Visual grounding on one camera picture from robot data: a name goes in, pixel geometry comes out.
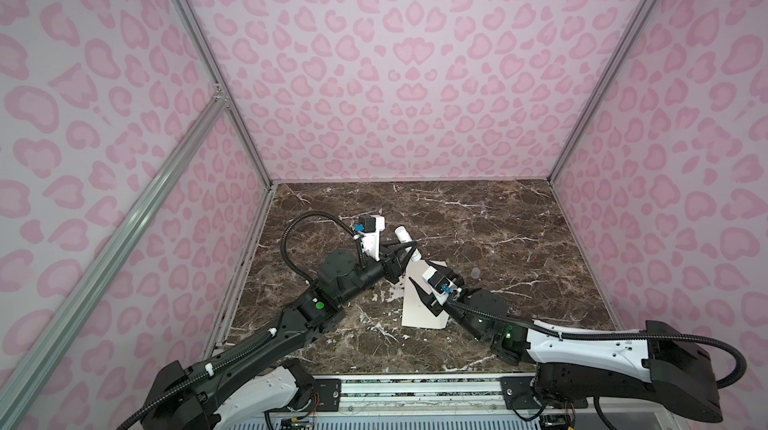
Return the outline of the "aluminium diagonal frame bar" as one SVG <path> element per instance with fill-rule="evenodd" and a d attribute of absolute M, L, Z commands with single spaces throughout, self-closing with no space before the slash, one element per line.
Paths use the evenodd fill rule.
<path fill-rule="evenodd" d="M 3 429 L 16 428 L 27 414 L 152 219 L 178 184 L 208 132 L 226 110 L 226 104 L 221 96 L 215 96 L 207 104 L 19 362 L 1 394 Z"/>

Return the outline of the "metal base rail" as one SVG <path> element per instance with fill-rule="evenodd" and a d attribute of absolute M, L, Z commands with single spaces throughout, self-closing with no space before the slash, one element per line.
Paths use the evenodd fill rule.
<path fill-rule="evenodd" d="M 301 400 L 296 429 L 685 429 L 662 406 L 604 397 L 541 409 L 516 374 L 322 375 Z"/>

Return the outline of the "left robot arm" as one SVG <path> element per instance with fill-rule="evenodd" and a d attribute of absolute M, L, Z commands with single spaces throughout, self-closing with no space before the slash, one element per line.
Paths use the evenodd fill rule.
<path fill-rule="evenodd" d="M 398 282 L 417 243 L 383 245 L 377 259 L 342 250 L 329 253 L 318 277 L 274 320 L 248 339 L 187 368 L 177 361 L 157 375 L 136 418 L 144 429 L 213 429 L 224 423 L 219 408 L 263 370 L 307 347 L 333 330 L 346 315 L 345 305 L 377 282 Z"/>

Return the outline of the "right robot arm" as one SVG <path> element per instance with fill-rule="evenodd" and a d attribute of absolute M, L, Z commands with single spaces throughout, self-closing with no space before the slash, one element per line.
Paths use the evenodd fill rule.
<path fill-rule="evenodd" d="M 535 365 L 530 391 L 540 402 L 626 398 L 657 403 L 689 420 L 723 420 L 711 357 L 696 336 L 657 321 L 630 332 L 520 321 L 487 290 L 465 291 L 439 277 L 411 284 L 427 310 L 449 316 L 503 362 Z"/>

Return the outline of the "aluminium corner frame post right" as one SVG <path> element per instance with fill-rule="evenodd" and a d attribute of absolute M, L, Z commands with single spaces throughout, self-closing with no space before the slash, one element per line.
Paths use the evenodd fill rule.
<path fill-rule="evenodd" d="M 552 172 L 547 178 L 551 188 L 554 188 L 555 182 L 560 178 L 566 168 L 570 157 L 574 154 L 577 144 L 584 136 L 587 126 L 590 124 L 593 116 L 598 112 L 605 96 L 610 90 L 613 82 L 621 72 L 627 58 L 629 58 L 635 44 L 637 44 L 644 28 L 647 26 L 654 10 L 660 5 L 662 0 L 639 0 L 627 26 L 624 28 L 616 48 L 614 48 L 606 66 L 599 74 L 599 78 L 593 88 L 586 104 L 580 112 L 576 122 L 566 139 L 564 148 L 558 156 Z"/>

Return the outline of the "white glue stick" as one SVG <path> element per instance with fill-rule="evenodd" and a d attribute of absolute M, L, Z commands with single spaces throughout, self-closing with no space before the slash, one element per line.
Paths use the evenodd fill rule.
<path fill-rule="evenodd" d="M 413 245 L 408 248 L 408 251 L 411 254 L 410 260 L 412 262 L 420 261 L 422 259 L 422 255 L 418 248 L 418 244 L 411 237 L 409 231 L 403 225 L 400 225 L 394 229 L 394 233 L 400 243 L 413 242 Z"/>

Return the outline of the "aluminium corner frame post left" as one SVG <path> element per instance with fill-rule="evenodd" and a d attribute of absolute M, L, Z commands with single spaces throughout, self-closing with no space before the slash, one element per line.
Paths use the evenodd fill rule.
<path fill-rule="evenodd" d="M 182 26 L 184 26 L 189 36 L 192 48 L 194 48 L 206 74 L 208 74 L 210 82 L 212 82 L 218 94 L 224 99 L 224 108 L 235 126 L 238 138 L 245 147 L 245 153 L 248 160 L 254 166 L 262 184 L 267 189 L 271 189 L 273 180 L 270 178 L 265 164 L 258 153 L 254 140 L 246 126 L 245 119 L 240 112 L 240 108 L 232 96 L 230 86 L 228 86 L 226 78 L 224 78 L 224 75 L 222 74 L 222 69 L 216 60 L 212 45 L 210 44 L 209 38 L 206 36 L 206 32 L 200 19 L 192 6 L 192 1 L 170 0 L 170 2 L 175 8 L 176 14 L 178 14 Z"/>

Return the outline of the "aluminium corner frame post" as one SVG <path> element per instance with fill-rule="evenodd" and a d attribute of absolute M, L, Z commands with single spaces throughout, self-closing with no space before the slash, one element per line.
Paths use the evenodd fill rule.
<path fill-rule="evenodd" d="M 593 116 L 598 112 L 605 96 L 610 90 L 613 82 L 621 72 L 627 58 L 629 58 L 635 44 L 637 44 L 644 28 L 647 26 L 654 10 L 660 5 L 662 0 L 639 0 L 627 26 L 624 28 L 616 48 L 614 48 L 606 66 L 599 74 L 599 78 L 593 88 L 586 104 L 580 112 L 576 122 L 566 139 L 564 148 L 558 156 L 552 172 L 547 178 L 551 188 L 554 188 L 555 182 L 560 178 L 566 168 L 570 157 L 574 154 L 577 144 L 584 136 L 587 126 L 590 124 Z"/>
<path fill-rule="evenodd" d="M 224 108 L 235 126 L 238 138 L 245 147 L 245 153 L 248 160 L 254 166 L 262 184 L 267 189 L 271 189 L 273 180 L 270 178 L 265 164 L 258 153 L 254 140 L 246 126 L 245 119 L 240 112 L 240 108 L 232 96 L 230 86 L 228 86 L 226 78 L 224 78 L 224 75 L 222 74 L 222 69 L 216 60 L 212 45 L 210 44 L 209 38 L 206 36 L 206 32 L 200 19 L 192 6 L 192 1 L 170 0 L 170 2 L 175 8 L 176 14 L 178 14 L 182 26 L 184 26 L 189 36 L 192 48 L 194 48 L 206 74 L 208 74 L 210 82 L 212 82 L 218 94 L 224 99 Z"/>

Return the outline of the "cream white envelope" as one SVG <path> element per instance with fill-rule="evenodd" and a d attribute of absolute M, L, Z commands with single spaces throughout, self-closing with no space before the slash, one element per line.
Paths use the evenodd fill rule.
<path fill-rule="evenodd" d="M 416 287 L 411 282 L 411 280 L 414 280 L 421 289 L 429 292 L 429 286 L 422 278 L 428 269 L 428 264 L 423 260 L 411 261 L 406 268 L 405 275 L 402 278 L 404 297 L 401 324 L 404 327 L 438 330 L 444 329 L 447 326 L 448 315 L 445 312 L 439 316 L 433 315 L 423 304 L 416 291 Z"/>

